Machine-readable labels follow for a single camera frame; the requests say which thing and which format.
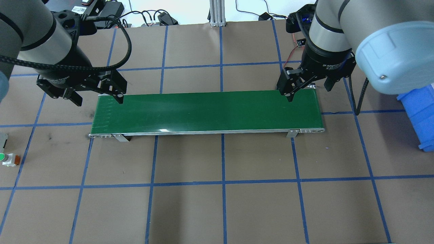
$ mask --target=blue plastic bin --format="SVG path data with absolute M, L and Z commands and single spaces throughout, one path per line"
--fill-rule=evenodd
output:
M 419 148 L 425 152 L 434 151 L 434 83 L 401 94 L 397 99 L 404 105 L 418 135 Z

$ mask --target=conveyor belt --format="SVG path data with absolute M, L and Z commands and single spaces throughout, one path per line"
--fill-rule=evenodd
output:
M 91 137 L 324 131 L 315 89 L 100 96 Z

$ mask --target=red wire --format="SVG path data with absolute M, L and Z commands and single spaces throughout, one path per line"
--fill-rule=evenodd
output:
M 294 49 L 291 51 L 291 53 L 289 54 L 288 59 L 286 60 L 285 64 L 283 65 L 283 67 L 286 67 L 286 64 L 288 63 L 289 59 L 292 57 L 292 55 L 294 54 L 294 51 L 296 50 L 298 46 L 295 46 Z

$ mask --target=blue tape grid line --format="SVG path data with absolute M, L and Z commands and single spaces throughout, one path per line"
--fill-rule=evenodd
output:
M 220 81 L 220 90 L 222 90 L 223 80 Z M 393 112 L 405 112 L 403 109 L 391 109 L 391 110 L 366 110 L 360 113 L 393 113 Z M 336 115 L 336 114 L 353 114 L 352 111 L 343 112 L 322 112 L 322 115 Z M 92 122 L 81 122 L 81 123 L 52 123 L 52 124 L 17 124 L 17 125 L 0 125 L 0 128 L 10 128 L 10 127 L 43 127 L 43 126 L 80 126 L 80 125 L 92 125 Z
M 113 46 L 115 45 L 115 38 L 116 38 L 116 29 L 113 31 L 112 44 L 110 46 L 110 52 L 108 53 L 108 58 L 107 58 L 107 66 L 109 66 L 110 60 L 112 58 Z M 77 218 L 78 218 L 78 215 L 79 215 L 81 199 L 82 199 L 82 196 L 83 196 L 83 186 L 84 186 L 84 183 L 86 181 L 86 174 L 87 174 L 87 168 L 88 168 L 88 165 L 89 165 L 90 154 L 91 154 L 91 151 L 92 151 L 92 145 L 93 145 L 93 138 L 91 138 L 90 141 L 89 141 L 89 149 L 88 149 L 88 152 L 87 152 L 86 163 L 85 163 L 85 167 L 84 167 L 84 170 L 83 170 L 83 178 L 82 178 L 82 182 L 81 182 L 79 197 L 78 197 L 78 200 L 77 200 L 76 212 L 74 214 L 74 221 L 72 222 L 71 235 L 69 236 L 69 244 L 72 244 L 72 241 L 74 239 L 74 233 L 75 233 L 75 229 L 76 229 Z
M 146 217 L 145 244 L 149 244 L 149 230 L 151 228 L 151 208 L 152 208 L 152 196 L 154 195 L 155 165 L 157 162 L 157 146 L 158 146 L 158 136 L 155 137 L 155 142 L 154 142 L 154 157 L 152 159 L 151 183 L 149 184 L 148 215 Z
M 344 79 L 344 84 L 345 84 L 345 89 L 347 91 L 348 99 L 349 99 L 350 104 L 351 104 L 351 109 L 354 112 L 355 108 L 354 108 L 353 103 L 351 102 L 351 94 L 350 94 L 350 91 L 349 91 L 349 88 L 348 88 L 347 80 L 345 78 L 343 78 L 343 79 Z M 358 118 L 355 115 L 355 113 L 353 113 L 353 116 L 354 116 L 355 124 L 357 126 L 358 135 L 360 137 L 360 142 L 362 143 L 363 153 L 364 153 L 365 159 L 366 159 L 366 165 L 367 165 L 368 170 L 369 170 L 369 176 L 371 177 L 372 187 L 374 189 L 374 194 L 375 194 L 375 198 L 377 200 L 378 210 L 380 211 L 381 221 L 383 222 L 383 227 L 384 227 L 384 231 L 385 231 L 385 234 L 386 234 L 386 238 L 387 238 L 387 241 L 389 243 L 392 243 L 391 238 L 390 238 L 389 229 L 388 229 L 387 223 L 386 223 L 386 218 L 385 218 L 384 212 L 383 212 L 383 207 L 381 205 L 380 196 L 378 194 L 377 184 L 375 183 L 374 173 L 372 172 L 371 163 L 369 161 L 368 151 L 366 150 L 365 141 L 363 139 L 362 130 L 360 128 L 360 124 L 358 122 Z
M 299 198 L 300 198 L 300 210 L 301 210 L 301 218 L 302 218 L 302 221 L 303 221 L 304 238 L 306 240 L 306 243 L 309 244 L 309 233 L 307 231 L 307 221 L 306 221 L 306 213 L 305 213 L 305 209 L 304 209 L 303 191 L 301 189 L 301 179 L 300 179 L 300 172 L 299 172 L 299 169 L 298 169 L 296 145 L 295 145 L 295 142 L 294 142 L 294 138 L 291 138 L 291 146 L 292 146 L 292 149 L 293 149 L 294 167 L 295 167 L 295 170 L 296 170 L 297 188 L 298 188 L 298 191 L 299 191 Z
M 81 186 L 80 186 L 79 198 L 77 200 L 76 212 L 74 214 L 74 221 L 72 222 L 71 234 L 69 236 L 69 244 L 72 244 L 72 241 L 74 239 L 74 233 L 76 231 L 77 218 L 79 215 L 81 199 L 83 196 L 83 186 L 84 186 L 84 182 L 86 180 L 87 168 L 89 166 L 89 159 L 90 159 L 90 153 L 92 151 L 92 145 L 93 145 L 93 138 L 91 138 L 89 141 L 89 149 L 87 150 L 86 163 L 85 163 L 84 170 L 83 170 L 83 177 L 82 177 L 82 182 L 81 182 Z
M 223 28 L 219 27 L 220 39 L 220 91 L 223 91 Z M 224 134 L 221 134 L 221 192 L 223 212 L 223 244 L 227 244 L 227 221 L 226 221 L 226 166 L 224 156 Z
M 219 39 L 220 39 L 220 91 L 223 91 L 223 30 L 219 27 Z
M 92 122 L 83 123 L 53 123 L 53 124 L 22 124 L 22 125 L 0 125 L 0 128 L 8 127 L 47 127 L 47 126 L 79 126 L 79 125 L 92 125 Z
M 161 62 L 160 94 L 163 93 L 164 69 L 166 68 L 165 63 L 166 63 L 167 33 L 168 33 L 168 26 L 166 26 L 166 31 L 164 33 L 163 61 Z
M 44 93 L 44 95 L 42 96 L 41 104 L 39 105 L 39 109 L 38 109 L 38 113 L 37 113 L 36 118 L 35 118 L 35 122 L 33 124 L 32 132 L 30 134 L 26 150 L 24 151 L 24 154 L 23 154 L 23 159 L 21 160 L 18 174 L 16 175 L 16 178 L 15 178 L 15 184 L 12 188 L 11 193 L 10 193 L 9 201 L 7 203 L 6 210 L 4 212 L 3 219 L 2 219 L 1 224 L 0 224 L 0 235 L 3 232 L 4 223 L 6 222 L 7 214 L 9 212 L 10 206 L 12 204 L 13 196 L 15 195 L 16 186 L 18 185 L 18 181 L 20 180 L 21 172 L 23 171 L 23 166 L 24 166 L 24 163 L 25 163 L 26 158 L 27 158 L 27 153 L 29 152 L 29 147 L 30 147 L 30 143 L 32 142 L 33 134 L 35 133 L 36 124 L 38 123 L 39 116 L 40 116 L 41 111 L 42 111 L 42 106 L 44 105 L 45 97 L 46 97 L 46 94 Z
M 112 37 L 112 44 L 110 46 L 110 52 L 108 53 L 108 58 L 107 58 L 107 66 L 110 65 L 110 60 L 112 59 L 112 52 L 113 52 L 113 46 L 115 45 L 115 37 L 116 37 L 116 28 L 113 31 L 113 37 Z
M 221 188 L 223 203 L 223 244 L 227 244 L 227 221 L 226 221 L 226 166 L 224 156 L 224 134 L 221 134 Z
M 279 56 L 279 63 L 282 64 L 281 59 L 281 53 L 280 53 L 280 47 L 279 47 L 279 40 L 277 38 L 277 31 L 276 31 L 276 25 L 274 24 L 274 20 L 271 20 L 271 24 L 273 25 L 273 32 L 274 32 L 274 39 L 276 40 L 276 47 L 277 47 L 277 55 Z M 301 210 L 301 217 L 303 222 L 303 230 L 304 230 L 304 238 L 307 244 L 309 244 L 309 233 L 307 231 L 307 221 L 306 221 L 306 213 L 304 209 L 304 201 L 303 201 L 303 192 L 301 188 L 301 180 L 300 180 L 300 173 L 298 169 L 298 162 L 297 162 L 297 153 L 296 153 L 296 146 L 294 142 L 294 138 L 291 138 L 291 146 L 293 150 L 293 157 L 294 157 L 294 167 L 296 171 L 296 182 L 297 182 L 297 188 L 299 192 L 299 200 L 300 200 L 300 210 Z
M 300 63 L 301 60 L 290 60 L 288 63 Z M 207 64 L 207 65 L 189 65 L 189 66 L 165 66 L 165 67 L 146 67 L 146 68 L 129 68 L 118 69 L 118 71 L 137 71 L 137 70 L 153 70 L 153 69 L 189 69 L 189 68 L 207 68 L 207 67 L 226 67 L 226 66 L 247 66 L 247 65 L 264 65 L 264 64 L 284 64 L 285 61 L 273 62 L 255 62 L 255 63 L 222 63 L 222 64 Z M 38 74 L 15 74 L 11 77 L 23 76 L 38 76 Z
M 434 175 L 386 175 L 374 176 L 375 180 L 394 180 L 394 179 L 422 179 L 434 178 Z M 266 183 L 297 183 L 300 182 L 325 182 L 325 181 L 370 181 L 372 177 L 339 177 L 339 178 L 301 178 L 301 179 L 268 179 L 268 180 L 226 180 L 226 185 L 238 184 L 266 184 Z M 189 181 L 189 182 L 168 182 L 154 183 L 154 187 L 162 186 L 183 186 L 183 185 L 221 185 L 223 181 Z M 17 186 L 15 190 L 50 190 L 50 189 L 87 189 L 87 188 L 130 188 L 130 187 L 150 187 L 150 183 L 140 184 L 111 184 L 111 185 L 52 185 L 52 186 Z M 0 191 L 12 190 L 13 187 L 0 187 Z
M 276 40 L 276 47 L 277 47 L 277 55 L 279 56 L 279 72 L 282 69 L 282 57 L 280 55 L 280 47 L 279 47 L 279 39 L 277 38 L 277 31 L 276 31 L 276 25 L 274 24 L 274 20 L 271 20 L 271 24 L 273 25 L 273 32 L 274 32 L 274 39 Z

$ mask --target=label sticker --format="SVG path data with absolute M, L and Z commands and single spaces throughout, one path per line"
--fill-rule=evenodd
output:
M 86 11 L 86 9 L 87 9 L 86 7 L 74 6 L 74 8 L 72 9 L 72 12 L 82 14 L 82 13 L 84 13 L 84 11 Z

